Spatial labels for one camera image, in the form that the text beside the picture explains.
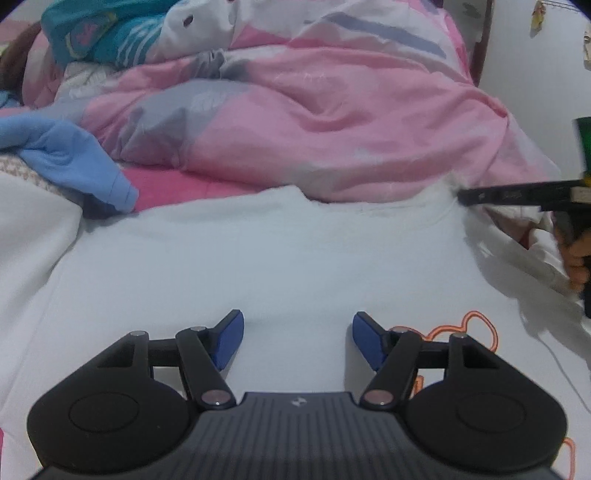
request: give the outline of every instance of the pink comforter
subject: pink comforter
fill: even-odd
[[[350,4],[292,38],[247,25],[230,50],[134,67],[38,111],[79,124],[125,162],[138,210],[287,184],[326,202],[389,202],[450,173],[470,186],[557,175],[474,87],[442,10],[367,0],[353,16]],[[380,8],[397,24],[367,20]],[[25,78],[32,107],[59,84],[40,52]]]

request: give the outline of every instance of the metal pin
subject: metal pin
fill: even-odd
[[[363,398],[372,405],[388,405],[394,401],[394,395],[387,390],[370,390]]]
[[[201,400],[208,405],[224,405],[232,399],[232,396],[225,390],[208,390],[201,395]]]

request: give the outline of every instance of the bed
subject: bed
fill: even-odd
[[[494,0],[440,0],[436,5],[445,8],[456,23],[466,45],[472,80],[478,86],[491,36]]]
[[[231,309],[245,316],[227,373],[237,398],[359,395],[372,375],[351,340],[359,310],[429,339],[467,332],[559,400],[570,423],[555,468],[591,476],[591,338],[551,235],[529,229],[537,212],[493,221],[454,196],[557,170],[474,86],[449,15],[423,0],[212,5],[184,0],[152,18],[154,49],[143,57],[137,42],[137,64],[116,69],[98,57],[60,66],[72,52],[48,23],[25,105],[0,111],[0,132],[34,111],[92,134],[139,193],[113,215],[113,198],[88,191],[96,178],[35,172],[32,151],[65,148],[51,129],[43,147],[0,157],[0,478],[34,475],[27,413],[81,364],[132,330],[169,338]],[[200,15],[207,35],[180,38]],[[97,200],[111,209],[97,213]],[[529,249],[499,215],[528,226]]]

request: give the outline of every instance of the black tool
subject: black tool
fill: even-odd
[[[132,332],[31,409],[38,480],[557,480],[560,405],[466,335],[425,342],[367,314],[353,340],[377,374],[349,393],[247,393],[218,373],[242,339],[234,310],[175,340]],[[152,378],[176,365],[186,400]],[[445,378],[411,397],[419,368]]]
[[[591,188],[584,180],[549,181],[460,190],[458,201],[471,205],[529,205],[543,212],[554,212],[556,227],[567,245],[591,228]],[[591,257],[584,259],[591,270]],[[591,318],[591,282],[582,292],[585,315]]]

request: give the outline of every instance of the white fabric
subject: white fabric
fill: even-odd
[[[362,32],[361,29],[355,33],[340,30],[338,34],[327,29],[326,24],[331,14],[339,12],[363,23],[378,22],[386,30],[402,29],[435,44],[443,55],[420,48],[412,42],[407,44],[403,40],[404,36],[396,42],[387,42],[386,38],[380,38],[378,51],[388,51],[419,61],[431,71],[442,71],[450,78],[465,81],[464,67],[458,58],[454,42],[449,38],[447,27],[441,25],[442,16],[437,10],[431,7],[419,11],[410,8],[406,2],[398,4],[388,0],[182,0],[168,10],[160,36],[148,51],[146,63],[179,59],[219,48],[231,50],[236,48],[236,41],[241,35],[249,30],[265,35],[267,39],[271,39],[272,44],[277,44],[279,37],[286,40],[320,40],[322,44],[333,45],[335,35],[347,45],[352,43],[349,47],[361,46],[365,49],[367,45],[373,44],[371,38],[374,38],[374,33],[370,28],[367,32]],[[363,41],[356,45],[360,33]],[[254,45],[249,45],[269,44],[268,41],[261,42],[261,38],[263,37],[258,36]]]
[[[103,83],[115,72],[115,68],[111,65],[73,61],[66,66],[64,79],[57,89],[56,100],[63,96],[83,98],[88,92],[93,92],[96,85]]]
[[[81,215],[81,208],[65,198],[0,173],[0,411],[3,418],[11,415],[10,408],[6,408],[8,394],[52,294],[52,283],[48,283],[51,271],[76,239]],[[18,444],[13,442],[10,432],[4,436],[4,443]],[[22,478],[21,465],[30,462],[29,451],[22,460],[18,448],[9,448],[8,452],[2,457],[1,478],[10,477],[11,471],[17,475],[15,478]]]
[[[88,223],[46,285],[46,308],[22,320],[34,325],[28,347],[24,335],[5,346],[26,355],[2,383],[1,480],[35,472],[25,419],[66,375],[130,330],[169,338],[232,308],[246,320],[227,377],[238,398],[359,394],[371,370],[350,339],[358,310],[423,333],[478,310],[498,331],[500,356],[566,409],[576,478],[589,479],[591,339],[580,307],[523,271],[539,273],[539,262],[443,185],[384,205],[321,205],[286,187]],[[491,342],[478,320],[469,333]],[[566,449],[557,468],[568,474]]]
[[[540,260],[541,268],[547,270],[544,275],[544,283],[565,296],[575,300],[576,295],[569,287],[569,279],[564,270],[564,265],[558,252],[558,246],[554,235],[548,230],[534,228],[529,234],[530,254]],[[543,274],[536,275],[542,279]]]

